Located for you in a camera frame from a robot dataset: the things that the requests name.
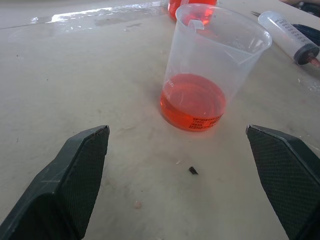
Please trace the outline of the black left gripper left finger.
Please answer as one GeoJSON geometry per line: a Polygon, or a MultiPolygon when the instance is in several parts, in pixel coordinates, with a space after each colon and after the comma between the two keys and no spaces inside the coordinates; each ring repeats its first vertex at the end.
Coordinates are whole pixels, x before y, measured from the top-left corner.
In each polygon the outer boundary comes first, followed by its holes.
{"type": "Polygon", "coordinates": [[[0,224],[0,240],[82,240],[99,193],[110,128],[70,137],[0,224]]]}

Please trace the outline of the clear plastic syringe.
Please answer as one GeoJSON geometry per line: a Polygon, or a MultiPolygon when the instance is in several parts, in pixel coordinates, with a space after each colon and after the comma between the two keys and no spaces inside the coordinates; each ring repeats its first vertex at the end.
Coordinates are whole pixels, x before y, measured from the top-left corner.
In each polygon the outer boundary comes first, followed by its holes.
{"type": "Polygon", "coordinates": [[[320,47],[289,23],[284,16],[274,11],[252,12],[258,23],[271,35],[272,40],[295,62],[302,66],[312,64],[320,68],[317,56],[320,47]]]}

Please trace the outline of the clear beaker with red liquid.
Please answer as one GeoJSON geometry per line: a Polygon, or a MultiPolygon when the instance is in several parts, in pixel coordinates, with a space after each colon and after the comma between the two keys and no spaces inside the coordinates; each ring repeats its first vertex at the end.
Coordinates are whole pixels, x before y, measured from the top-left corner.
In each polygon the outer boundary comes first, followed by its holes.
{"type": "Polygon", "coordinates": [[[207,25],[181,22],[189,5],[175,13],[160,95],[162,116],[173,126],[203,132],[218,123],[262,53],[272,45],[267,30],[232,10],[211,6],[207,25]]]}

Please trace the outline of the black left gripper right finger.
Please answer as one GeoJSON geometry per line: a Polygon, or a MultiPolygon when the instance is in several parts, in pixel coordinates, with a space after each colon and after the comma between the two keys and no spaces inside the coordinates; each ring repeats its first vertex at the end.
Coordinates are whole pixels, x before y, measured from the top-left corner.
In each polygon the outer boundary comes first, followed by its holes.
{"type": "Polygon", "coordinates": [[[289,240],[320,240],[320,158],[299,138],[248,125],[260,183],[289,240]]]}

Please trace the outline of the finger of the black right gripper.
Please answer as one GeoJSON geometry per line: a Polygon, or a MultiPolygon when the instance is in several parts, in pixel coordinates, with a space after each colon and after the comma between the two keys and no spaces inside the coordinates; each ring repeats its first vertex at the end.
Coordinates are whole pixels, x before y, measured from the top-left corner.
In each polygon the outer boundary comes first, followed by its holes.
{"type": "Polygon", "coordinates": [[[293,24],[293,26],[317,46],[320,46],[320,30],[302,24],[293,24]]]}

